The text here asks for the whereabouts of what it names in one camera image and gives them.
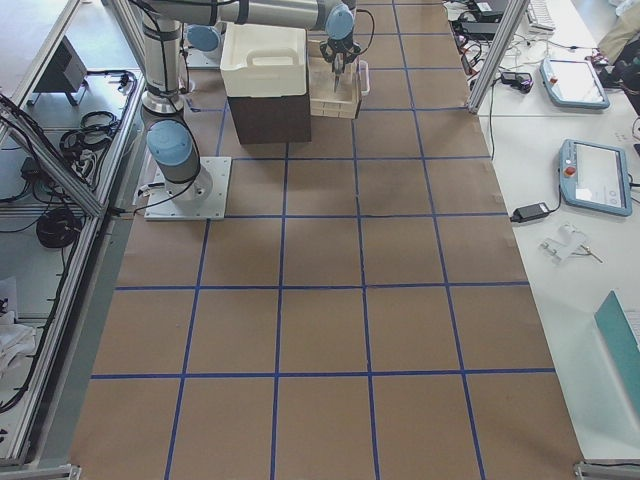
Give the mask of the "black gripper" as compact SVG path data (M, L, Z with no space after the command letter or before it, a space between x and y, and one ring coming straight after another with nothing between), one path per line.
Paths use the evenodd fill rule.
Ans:
M320 42L319 49L327 63L334 62L339 55L343 56L344 63L352 63L362 53L361 46L352 36L343 39L327 38Z

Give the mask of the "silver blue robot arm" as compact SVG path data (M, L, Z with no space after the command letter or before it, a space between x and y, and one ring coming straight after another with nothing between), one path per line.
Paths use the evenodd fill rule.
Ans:
M353 77L362 50L353 39L353 1L139 1L147 148L169 202L210 197L202 146L189 119L217 87L237 143L250 153L312 140L312 86Z

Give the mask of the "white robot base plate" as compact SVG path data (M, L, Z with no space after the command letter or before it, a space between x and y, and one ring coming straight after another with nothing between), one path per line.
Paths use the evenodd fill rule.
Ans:
M193 185L181 195L184 186L167 184L160 168L150 160L147 173L154 173L152 183L158 187L148 190L148 202L151 206L142 213L146 220L223 220L226 212L227 194L231 176L232 159L230 157L202 157L201 169Z

